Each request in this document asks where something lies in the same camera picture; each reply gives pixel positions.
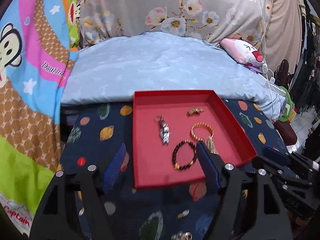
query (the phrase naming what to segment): beaded bracelet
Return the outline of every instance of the beaded bracelet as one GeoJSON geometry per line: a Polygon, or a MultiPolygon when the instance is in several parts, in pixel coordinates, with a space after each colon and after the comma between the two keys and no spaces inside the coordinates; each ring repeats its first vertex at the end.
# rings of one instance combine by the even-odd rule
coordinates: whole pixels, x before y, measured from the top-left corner
{"type": "Polygon", "coordinates": [[[190,140],[184,140],[182,142],[180,142],[176,147],[175,149],[173,150],[172,152],[172,165],[173,167],[176,169],[176,170],[186,170],[186,169],[189,169],[197,160],[197,155],[196,155],[196,146],[190,141],[190,140]],[[179,164],[177,164],[177,152],[178,150],[180,149],[180,147],[182,145],[184,145],[185,143],[188,143],[190,145],[190,147],[193,149],[193,159],[192,161],[187,164],[187,165],[184,165],[184,166],[179,166],[179,164]]]}
{"type": "Polygon", "coordinates": [[[204,122],[199,122],[199,123],[194,124],[193,127],[191,128],[191,131],[190,131],[191,137],[192,137],[193,139],[195,139],[196,141],[202,141],[202,140],[203,140],[203,139],[199,138],[198,136],[196,136],[196,135],[194,134],[194,132],[193,132],[193,129],[194,129],[194,128],[197,128],[197,127],[207,128],[207,130],[208,130],[208,131],[210,132],[210,134],[211,134],[210,138],[213,137],[213,129],[212,129],[209,125],[207,125],[206,123],[204,123],[204,122]]]}

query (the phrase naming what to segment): floral curtain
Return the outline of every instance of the floral curtain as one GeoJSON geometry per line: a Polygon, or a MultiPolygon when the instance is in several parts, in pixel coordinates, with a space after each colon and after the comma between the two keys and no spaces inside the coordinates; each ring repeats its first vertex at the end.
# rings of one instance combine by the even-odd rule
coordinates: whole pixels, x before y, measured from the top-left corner
{"type": "Polygon", "coordinates": [[[84,45],[115,36],[161,31],[204,39],[243,39],[257,49],[273,0],[81,0],[84,45]]]}

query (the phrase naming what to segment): beige curtain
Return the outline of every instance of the beige curtain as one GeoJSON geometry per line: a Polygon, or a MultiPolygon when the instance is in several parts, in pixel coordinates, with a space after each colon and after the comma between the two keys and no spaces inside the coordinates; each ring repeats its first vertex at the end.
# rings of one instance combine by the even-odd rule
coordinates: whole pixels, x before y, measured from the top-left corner
{"type": "Polygon", "coordinates": [[[266,46],[261,53],[266,54],[268,68],[275,71],[286,59],[289,73],[293,74],[299,63],[302,39],[302,23],[298,0],[274,0],[269,26],[266,31],[266,46]]]}
{"type": "Polygon", "coordinates": [[[84,45],[161,31],[215,45],[243,39],[259,48],[272,8],[273,0],[81,0],[81,32],[84,45]]]}

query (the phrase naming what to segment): pink tongue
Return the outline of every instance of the pink tongue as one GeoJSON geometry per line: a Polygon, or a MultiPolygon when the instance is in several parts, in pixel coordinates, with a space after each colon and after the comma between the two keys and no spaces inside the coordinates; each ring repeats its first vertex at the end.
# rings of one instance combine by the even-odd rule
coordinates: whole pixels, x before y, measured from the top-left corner
{"type": "Polygon", "coordinates": [[[263,60],[263,56],[259,55],[259,56],[257,57],[257,60],[258,60],[259,62],[261,62],[261,61],[263,60]]]}

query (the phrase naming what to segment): pink stripe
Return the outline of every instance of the pink stripe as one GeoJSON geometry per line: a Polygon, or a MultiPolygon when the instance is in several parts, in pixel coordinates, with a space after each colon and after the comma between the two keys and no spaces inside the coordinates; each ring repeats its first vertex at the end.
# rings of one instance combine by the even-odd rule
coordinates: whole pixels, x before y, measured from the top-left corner
{"type": "Polygon", "coordinates": [[[35,13],[36,0],[19,0],[19,14],[21,20],[21,26],[24,36],[24,48],[26,51],[26,58],[33,66],[35,66],[40,76],[49,81],[55,81],[58,84],[61,82],[61,76],[53,74],[42,68],[42,65],[46,62],[50,67],[57,68],[62,72],[65,71],[66,65],[52,58],[41,46],[40,37],[36,31],[34,25],[34,13],[35,13]],[[25,25],[26,18],[30,18],[30,23],[25,25]]]}
{"type": "Polygon", "coordinates": [[[71,73],[70,70],[66,70],[64,72],[59,88],[64,87],[67,84],[67,80],[68,80],[68,77],[70,76],[70,73],[71,73]]]}

